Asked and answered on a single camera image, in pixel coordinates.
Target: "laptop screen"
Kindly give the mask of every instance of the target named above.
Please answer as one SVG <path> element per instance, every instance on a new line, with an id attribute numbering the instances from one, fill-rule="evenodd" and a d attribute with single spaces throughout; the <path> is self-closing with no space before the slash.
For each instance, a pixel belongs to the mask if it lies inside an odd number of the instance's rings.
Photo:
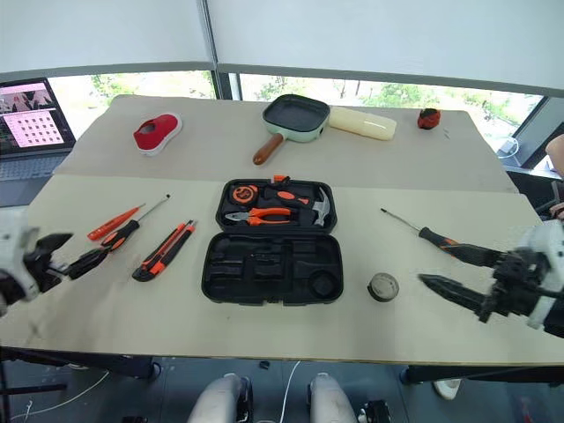
<path id="1" fill-rule="evenodd" d="M 0 83 L 0 158 L 69 151 L 74 143 L 46 78 Z"/>

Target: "red baby shoe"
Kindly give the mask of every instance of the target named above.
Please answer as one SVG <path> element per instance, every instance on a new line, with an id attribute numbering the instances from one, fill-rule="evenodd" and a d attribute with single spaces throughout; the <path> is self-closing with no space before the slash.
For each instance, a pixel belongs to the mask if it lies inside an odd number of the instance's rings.
<path id="1" fill-rule="evenodd" d="M 175 113 L 165 113 L 144 122 L 138 130 L 133 132 L 137 148 L 142 154 L 154 156 L 159 154 L 182 129 L 182 120 Z"/>

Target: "beige tabletop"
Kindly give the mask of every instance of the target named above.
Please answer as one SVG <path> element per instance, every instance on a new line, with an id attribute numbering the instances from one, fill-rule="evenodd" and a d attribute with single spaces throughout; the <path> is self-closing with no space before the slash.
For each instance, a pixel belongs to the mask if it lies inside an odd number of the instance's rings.
<path id="1" fill-rule="evenodd" d="M 455 364 L 564 364 L 562 340 L 523 317 L 488 324 L 427 289 L 420 272 L 485 292 L 490 270 L 460 263 L 379 212 L 403 214 L 441 234 L 511 249 L 538 217 L 525 197 L 448 190 L 334 188 L 345 290 L 330 305 L 244 307 L 209 301 L 200 288 L 223 182 L 57 175 L 29 209 L 44 234 L 72 231 L 56 259 L 69 263 L 95 244 L 86 233 L 116 211 L 171 199 L 126 245 L 84 277 L 65 280 L 0 319 L 3 345 L 89 353 L 366 360 Z M 130 274 L 176 224 L 198 226 L 174 262 L 150 283 Z M 397 278 L 399 295 L 375 302 L 367 282 Z"/>
<path id="2" fill-rule="evenodd" d="M 419 110 L 368 109 L 397 121 L 392 141 L 326 128 L 307 144 L 286 141 L 261 167 L 252 157 L 270 137 L 267 103 L 118 96 L 58 168 L 59 174 L 228 181 L 272 177 L 331 186 L 516 192 L 470 116 L 444 111 L 433 130 L 417 127 Z M 132 133 L 147 119 L 175 112 L 182 131 L 156 157 L 139 154 Z"/>

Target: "frying pan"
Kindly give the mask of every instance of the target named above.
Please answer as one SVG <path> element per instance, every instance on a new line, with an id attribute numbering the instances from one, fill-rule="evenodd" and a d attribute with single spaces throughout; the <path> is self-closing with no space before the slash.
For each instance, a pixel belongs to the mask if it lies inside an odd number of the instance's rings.
<path id="1" fill-rule="evenodd" d="M 256 152 L 253 163 L 262 165 L 286 139 L 308 143 L 319 137 L 329 112 L 322 101 L 296 94 L 279 96 L 263 111 L 264 124 L 272 137 Z"/>

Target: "hammer head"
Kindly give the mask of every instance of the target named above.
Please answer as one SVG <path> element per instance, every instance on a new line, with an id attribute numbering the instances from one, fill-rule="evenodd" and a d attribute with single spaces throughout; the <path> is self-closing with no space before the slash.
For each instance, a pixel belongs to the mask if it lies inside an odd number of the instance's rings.
<path id="1" fill-rule="evenodd" d="M 323 198 L 323 200 L 316 201 L 314 203 L 313 210 L 317 212 L 317 219 L 315 220 L 314 225 L 323 227 L 325 226 L 325 216 L 327 216 L 327 214 L 329 213 L 331 204 L 329 197 L 327 197 L 327 194 L 325 194 L 323 188 L 320 188 L 319 190 L 321 191 L 321 197 Z"/>

